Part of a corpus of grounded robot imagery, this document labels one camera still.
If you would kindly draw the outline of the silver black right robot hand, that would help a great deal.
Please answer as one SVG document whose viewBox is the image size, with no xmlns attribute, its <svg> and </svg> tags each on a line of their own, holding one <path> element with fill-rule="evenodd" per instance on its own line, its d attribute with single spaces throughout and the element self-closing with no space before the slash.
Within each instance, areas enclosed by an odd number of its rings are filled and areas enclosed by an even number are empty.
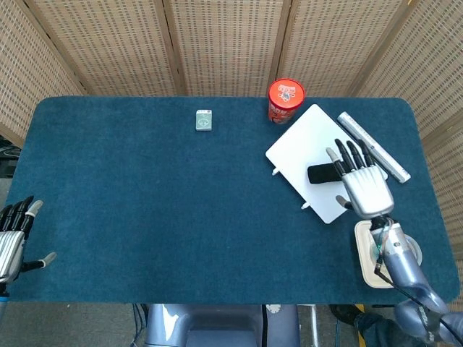
<svg viewBox="0 0 463 347">
<path fill-rule="evenodd" d="M 349 197 L 338 195 L 336 201 L 365 220 L 388 215 L 394 209 L 394 198 L 366 144 L 359 141 L 359 145 L 354 145 L 350 140 L 339 139 L 335 143 L 339 154 L 329 147 L 326 153 Z"/>
</svg>

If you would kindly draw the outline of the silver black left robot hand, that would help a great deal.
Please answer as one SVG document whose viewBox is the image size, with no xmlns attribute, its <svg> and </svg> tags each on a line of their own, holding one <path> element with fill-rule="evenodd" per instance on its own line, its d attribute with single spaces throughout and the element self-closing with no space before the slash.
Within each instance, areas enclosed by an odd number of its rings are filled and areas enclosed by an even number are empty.
<svg viewBox="0 0 463 347">
<path fill-rule="evenodd" d="M 39 260 L 24 261 L 27 240 L 42 200 L 29 196 L 13 205 L 1 209 L 1 287 L 14 282 L 20 273 L 43 269 L 49 266 L 57 254 L 51 252 Z"/>
</svg>

